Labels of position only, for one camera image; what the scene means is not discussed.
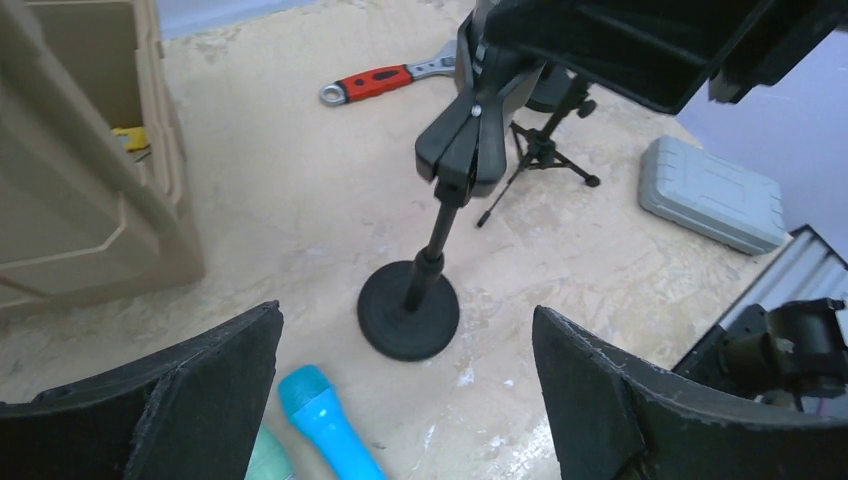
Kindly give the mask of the black tripod shock-mount stand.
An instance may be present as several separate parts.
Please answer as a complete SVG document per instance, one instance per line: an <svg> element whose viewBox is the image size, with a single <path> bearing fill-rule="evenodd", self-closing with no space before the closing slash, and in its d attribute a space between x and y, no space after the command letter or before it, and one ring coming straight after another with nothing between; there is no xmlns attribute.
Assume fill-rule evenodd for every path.
<svg viewBox="0 0 848 480"><path fill-rule="evenodd" d="M565 67L546 65L535 85L526 107L538 113L550 115L540 129L527 129L515 121L510 132L516 147L518 165L506 181L503 190L476 223L482 228L495 207L503 199L513 182L526 171L547 169L569 169L583 179L585 185L595 188L601 184L598 176L590 174L557 150L552 135L560 123L572 112L581 119L590 116L597 103L589 96L591 83L582 75L572 77Z"/></svg>

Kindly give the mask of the black round-base clip stand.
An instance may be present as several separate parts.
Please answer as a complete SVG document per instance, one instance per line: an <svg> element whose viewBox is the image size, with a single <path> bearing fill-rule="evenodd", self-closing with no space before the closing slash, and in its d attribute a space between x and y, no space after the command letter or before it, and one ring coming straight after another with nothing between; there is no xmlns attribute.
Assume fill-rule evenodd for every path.
<svg viewBox="0 0 848 480"><path fill-rule="evenodd" d="M505 175L509 123L543 69L540 60L491 45L485 24L476 8L460 25L457 96L415 141L417 172L440 203L429 241L414 259L376 270L358 297L363 336L394 360L432 358L455 336L460 306L443 274L444 248L459 210L489 196Z"/></svg>

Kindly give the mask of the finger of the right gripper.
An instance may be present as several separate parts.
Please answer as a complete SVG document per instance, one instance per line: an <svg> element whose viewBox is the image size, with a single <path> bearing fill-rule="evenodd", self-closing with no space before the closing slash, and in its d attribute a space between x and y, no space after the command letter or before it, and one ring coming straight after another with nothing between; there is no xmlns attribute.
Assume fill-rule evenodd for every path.
<svg viewBox="0 0 848 480"><path fill-rule="evenodd" d="M774 1L708 82L708 98L737 104L753 88L781 81L847 17L837 0Z"/></svg>
<svg viewBox="0 0 848 480"><path fill-rule="evenodd" d="M769 1L502 1L493 45L561 64L655 112L678 113Z"/></svg>

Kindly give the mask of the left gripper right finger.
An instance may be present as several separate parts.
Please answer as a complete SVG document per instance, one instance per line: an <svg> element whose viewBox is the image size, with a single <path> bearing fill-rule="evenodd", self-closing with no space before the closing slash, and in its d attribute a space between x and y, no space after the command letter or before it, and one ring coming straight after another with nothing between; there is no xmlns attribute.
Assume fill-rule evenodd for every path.
<svg viewBox="0 0 848 480"><path fill-rule="evenodd" d="M847 423L740 398L539 306L532 345L563 479L843 479Z"/></svg>

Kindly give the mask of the green microphone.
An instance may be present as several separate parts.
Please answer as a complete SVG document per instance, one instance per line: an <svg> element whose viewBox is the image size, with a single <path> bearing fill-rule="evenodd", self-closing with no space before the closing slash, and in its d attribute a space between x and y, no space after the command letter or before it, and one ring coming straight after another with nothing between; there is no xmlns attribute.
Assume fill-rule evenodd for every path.
<svg viewBox="0 0 848 480"><path fill-rule="evenodd" d="M295 480L296 474L285 448L262 424L248 462L245 480Z"/></svg>

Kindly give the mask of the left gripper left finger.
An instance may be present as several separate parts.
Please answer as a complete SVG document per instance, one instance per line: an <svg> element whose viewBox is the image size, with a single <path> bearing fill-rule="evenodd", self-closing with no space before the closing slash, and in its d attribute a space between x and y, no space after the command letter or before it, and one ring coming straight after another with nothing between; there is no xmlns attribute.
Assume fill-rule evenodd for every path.
<svg viewBox="0 0 848 480"><path fill-rule="evenodd" d="M241 479L276 373L275 301L1 407L5 479Z"/></svg>

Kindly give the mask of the blue microphone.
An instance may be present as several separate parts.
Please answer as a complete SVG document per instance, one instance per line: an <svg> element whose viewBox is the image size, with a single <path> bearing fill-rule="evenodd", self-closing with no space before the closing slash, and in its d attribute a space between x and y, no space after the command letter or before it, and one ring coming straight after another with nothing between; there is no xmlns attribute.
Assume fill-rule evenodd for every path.
<svg viewBox="0 0 848 480"><path fill-rule="evenodd" d="M277 387L289 420L315 448L339 479L386 480L346 416L335 387L315 365L286 375Z"/></svg>

